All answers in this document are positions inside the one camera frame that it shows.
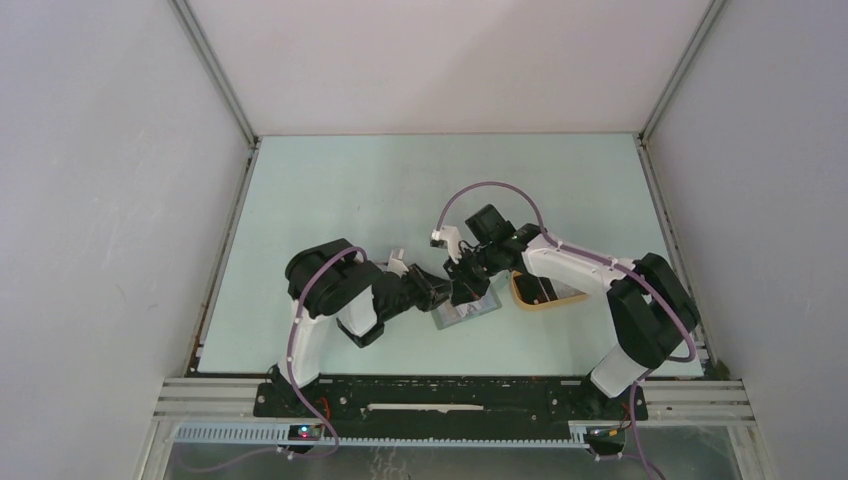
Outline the black VIP card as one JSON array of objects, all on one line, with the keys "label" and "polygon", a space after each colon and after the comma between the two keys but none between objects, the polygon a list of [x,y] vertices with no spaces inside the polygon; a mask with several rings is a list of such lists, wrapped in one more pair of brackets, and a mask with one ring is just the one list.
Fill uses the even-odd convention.
[{"label": "black VIP card", "polygon": [[538,306],[556,299],[549,279],[515,272],[512,277],[513,292],[518,302]]}]

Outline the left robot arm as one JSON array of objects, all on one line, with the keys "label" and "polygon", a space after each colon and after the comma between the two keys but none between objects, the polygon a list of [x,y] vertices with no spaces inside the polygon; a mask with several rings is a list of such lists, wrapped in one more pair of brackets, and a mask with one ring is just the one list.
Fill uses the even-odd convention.
[{"label": "left robot arm", "polygon": [[340,238],[303,250],[285,268],[292,304],[292,331],[277,368],[285,379],[277,402],[292,416],[316,403],[311,385],[320,376],[320,357],[332,325],[358,347],[378,339],[385,323],[412,309],[431,312],[451,294],[447,279],[403,260],[396,248],[385,261],[372,261],[360,247]]}]

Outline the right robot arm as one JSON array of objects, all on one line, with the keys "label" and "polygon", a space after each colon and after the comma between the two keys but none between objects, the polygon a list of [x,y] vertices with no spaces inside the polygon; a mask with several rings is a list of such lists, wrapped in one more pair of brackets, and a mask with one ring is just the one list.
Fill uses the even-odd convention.
[{"label": "right robot arm", "polygon": [[701,316],[669,262],[648,253],[638,260],[588,251],[552,236],[543,226],[515,228],[491,204],[466,221],[477,243],[463,243],[459,230],[438,225],[430,243],[449,254],[444,264],[455,305],[485,295],[501,272],[548,279],[604,299],[616,335],[615,346],[588,374],[581,392],[585,411],[606,418],[633,383],[674,360]]}]

